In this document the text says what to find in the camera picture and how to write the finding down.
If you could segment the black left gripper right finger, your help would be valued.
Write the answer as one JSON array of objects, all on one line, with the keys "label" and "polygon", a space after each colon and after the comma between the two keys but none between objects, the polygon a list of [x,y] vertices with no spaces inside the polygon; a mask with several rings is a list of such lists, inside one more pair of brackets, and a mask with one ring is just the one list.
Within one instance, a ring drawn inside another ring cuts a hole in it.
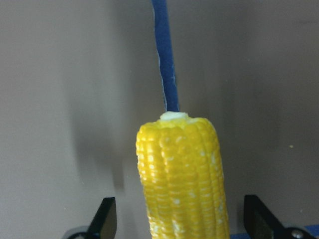
[{"label": "black left gripper right finger", "polygon": [[276,239],[284,226],[256,195],[244,196],[244,228],[251,239]]}]

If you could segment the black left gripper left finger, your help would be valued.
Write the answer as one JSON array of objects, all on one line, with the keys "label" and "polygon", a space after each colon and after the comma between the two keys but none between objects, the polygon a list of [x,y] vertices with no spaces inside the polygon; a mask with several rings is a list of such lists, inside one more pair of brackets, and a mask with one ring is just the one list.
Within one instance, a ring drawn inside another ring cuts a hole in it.
[{"label": "black left gripper left finger", "polygon": [[114,239],[117,231],[115,197],[104,198],[88,230],[87,239]]}]

